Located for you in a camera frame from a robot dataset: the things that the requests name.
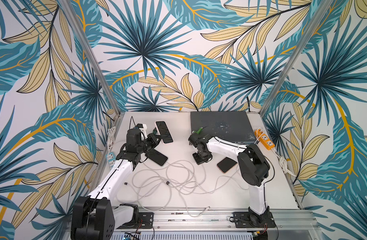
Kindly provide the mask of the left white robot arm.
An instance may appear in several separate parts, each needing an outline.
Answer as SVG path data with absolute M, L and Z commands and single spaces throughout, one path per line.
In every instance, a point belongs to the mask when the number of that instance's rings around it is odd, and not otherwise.
M 161 139 L 154 133 L 146 134 L 143 125 L 128 130 L 126 143 L 107 176 L 89 194 L 75 200 L 70 230 L 72 240 L 109 240 L 115 229 L 137 221 L 136 205 L 121 204 L 113 208 L 111 199 L 135 170 L 141 155 L 154 150 Z

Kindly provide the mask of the black phone light case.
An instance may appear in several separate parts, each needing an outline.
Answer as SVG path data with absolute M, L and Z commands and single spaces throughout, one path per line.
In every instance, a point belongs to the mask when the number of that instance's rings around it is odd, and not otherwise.
M 165 163 L 168 161 L 167 156 L 163 155 L 162 153 L 154 149 L 146 153 L 146 157 L 152 160 L 154 163 L 156 163 L 160 167 L 163 167 Z

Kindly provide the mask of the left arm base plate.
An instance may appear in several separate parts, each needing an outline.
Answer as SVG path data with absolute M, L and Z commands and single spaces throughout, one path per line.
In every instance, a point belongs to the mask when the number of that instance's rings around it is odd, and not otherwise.
M 130 230 L 130 229 L 152 229 L 154 222 L 153 212 L 139 212 L 133 215 L 132 219 L 115 227 L 116 230 Z

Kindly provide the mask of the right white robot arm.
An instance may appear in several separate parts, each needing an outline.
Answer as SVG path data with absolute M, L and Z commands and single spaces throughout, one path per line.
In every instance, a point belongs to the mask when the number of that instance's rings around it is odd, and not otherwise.
M 257 145 L 240 145 L 195 132 L 189 136 L 188 142 L 196 149 L 193 158 L 199 165 L 211 160 L 212 154 L 220 154 L 236 160 L 243 180 L 249 184 L 248 217 L 250 222 L 258 225 L 270 218 L 264 189 L 270 165 Z

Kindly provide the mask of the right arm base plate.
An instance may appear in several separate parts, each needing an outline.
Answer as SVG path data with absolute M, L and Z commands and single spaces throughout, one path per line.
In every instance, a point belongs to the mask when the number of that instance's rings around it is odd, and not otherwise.
M 264 212 L 258 215 L 254 212 L 234 212 L 229 218 L 231 223 L 235 224 L 237 229 L 266 229 L 276 228 L 276 224 L 271 212 Z

